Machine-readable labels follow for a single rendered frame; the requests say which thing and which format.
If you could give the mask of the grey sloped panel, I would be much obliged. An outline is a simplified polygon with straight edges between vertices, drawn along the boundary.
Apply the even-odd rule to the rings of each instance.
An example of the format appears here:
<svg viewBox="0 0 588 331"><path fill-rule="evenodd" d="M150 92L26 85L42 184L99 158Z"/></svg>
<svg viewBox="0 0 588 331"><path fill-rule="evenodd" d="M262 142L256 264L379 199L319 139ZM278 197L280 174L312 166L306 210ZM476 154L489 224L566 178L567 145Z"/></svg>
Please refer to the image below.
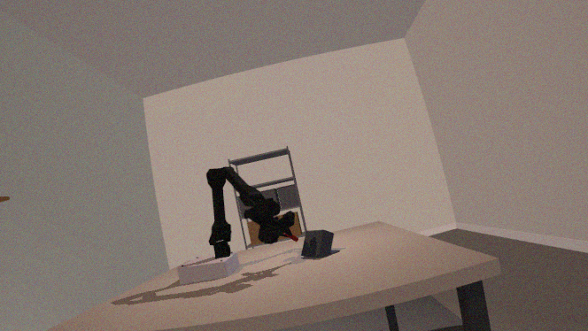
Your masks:
<svg viewBox="0 0 588 331"><path fill-rule="evenodd" d="M312 258L325 258L340 250L332 250L334 234L327 230L306 231L306 237L301 256Z"/></svg>

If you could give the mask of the dark red peg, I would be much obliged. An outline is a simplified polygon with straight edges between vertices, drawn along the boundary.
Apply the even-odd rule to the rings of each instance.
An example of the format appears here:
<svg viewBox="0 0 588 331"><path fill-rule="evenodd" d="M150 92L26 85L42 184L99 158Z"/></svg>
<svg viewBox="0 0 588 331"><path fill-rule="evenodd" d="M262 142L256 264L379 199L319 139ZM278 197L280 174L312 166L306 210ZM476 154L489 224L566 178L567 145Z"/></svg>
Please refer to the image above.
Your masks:
<svg viewBox="0 0 588 331"><path fill-rule="evenodd" d="M282 232L282 234L288 236L290 239L292 239L295 242L298 241L298 238L295 235L290 236L290 235L285 234L284 232Z"/></svg>

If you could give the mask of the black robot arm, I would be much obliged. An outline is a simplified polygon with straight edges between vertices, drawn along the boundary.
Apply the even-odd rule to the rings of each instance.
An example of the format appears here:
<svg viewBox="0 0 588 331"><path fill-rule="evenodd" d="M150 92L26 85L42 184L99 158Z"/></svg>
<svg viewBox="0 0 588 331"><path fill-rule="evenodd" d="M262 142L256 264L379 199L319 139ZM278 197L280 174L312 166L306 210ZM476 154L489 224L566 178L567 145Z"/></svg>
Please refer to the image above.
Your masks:
<svg viewBox="0 0 588 331"><path fill-rule="evenodd" d="M206 177L209 186L213 190L214 211L214 223L212 225L212 235L209 243L214 247L215 258L229 257L231 251L228 242L231 242L231 229L230 224L225 220L223 197L223 187L226 179L238 191L244 205L246 207L253 207L248 211L245 210L245 219L252 219L260 225L265 219L277 216L280 213L280 206L273 198L265 199L257 189L247 185L232 166L210 169ZM265 244L273 244L278 241L278 228L278 226L271 224L260 228L263 230Z"/></svg>

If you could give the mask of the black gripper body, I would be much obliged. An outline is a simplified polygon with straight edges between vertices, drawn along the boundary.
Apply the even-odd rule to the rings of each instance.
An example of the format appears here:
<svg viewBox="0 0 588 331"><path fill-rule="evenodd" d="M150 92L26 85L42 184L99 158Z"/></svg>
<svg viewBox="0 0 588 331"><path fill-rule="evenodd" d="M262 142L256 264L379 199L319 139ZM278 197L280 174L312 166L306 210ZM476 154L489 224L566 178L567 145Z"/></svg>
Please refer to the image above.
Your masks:
<svg viewBox="0 0 588 331"><path fill-rule="evenodd" d="M283 229L285 227L291 227L294 225L294 220L295 220L295 213L294 212L287 212L285 214L283 214L282 218L279 219L278 217L273 217L270 219L265 219L265 221L259 225L259 240L261 242L264 242L264 238L263 238L263 230L260 229L261 227L266 227L266 225L271 224L271 225L276 225L278 226L280 229Z"/></svg>

